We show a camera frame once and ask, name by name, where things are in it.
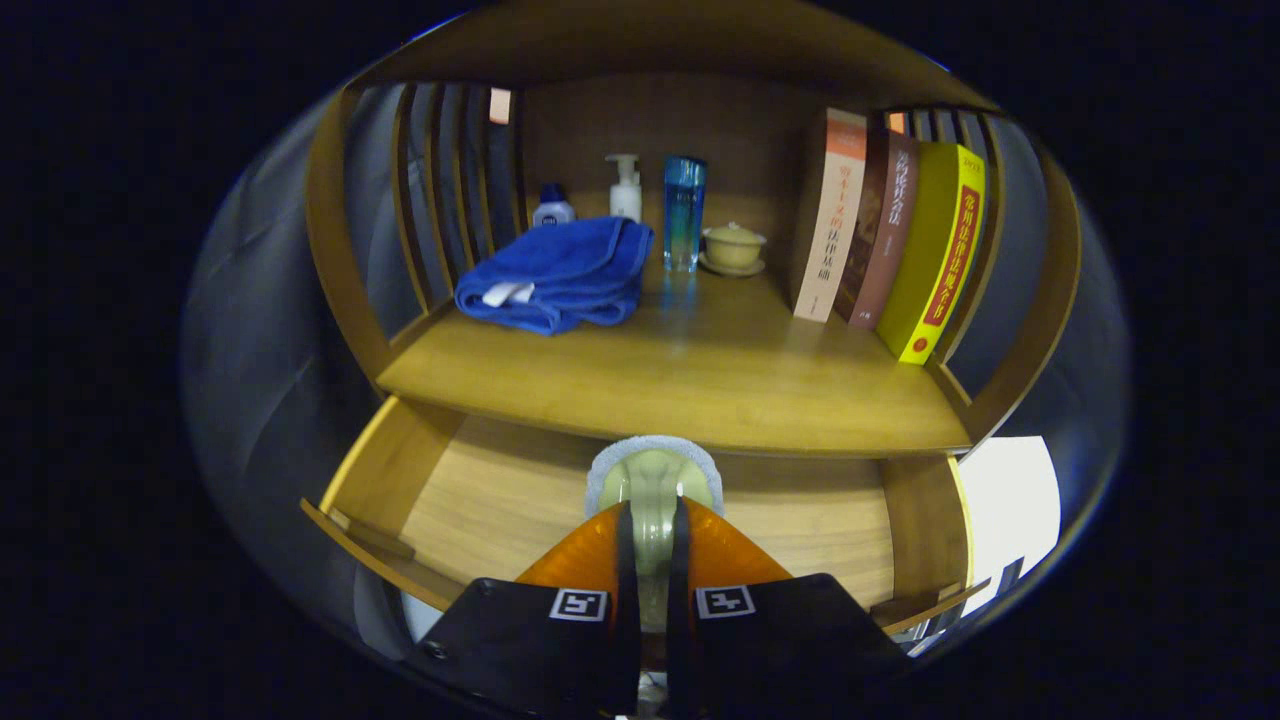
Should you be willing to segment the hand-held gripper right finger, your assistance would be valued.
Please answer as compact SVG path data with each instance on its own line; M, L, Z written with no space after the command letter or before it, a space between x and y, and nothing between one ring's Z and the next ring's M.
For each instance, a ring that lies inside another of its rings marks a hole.
M841 719L913 660L827 573L796 577L709 507L675 510L675 719Z

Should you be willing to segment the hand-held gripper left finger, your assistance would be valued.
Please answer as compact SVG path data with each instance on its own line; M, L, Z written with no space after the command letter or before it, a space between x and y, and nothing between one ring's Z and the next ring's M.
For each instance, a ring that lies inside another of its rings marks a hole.
M410 660L431 684L520 719L637 707L641 628L628 503L570 532L515 580L472 580Z

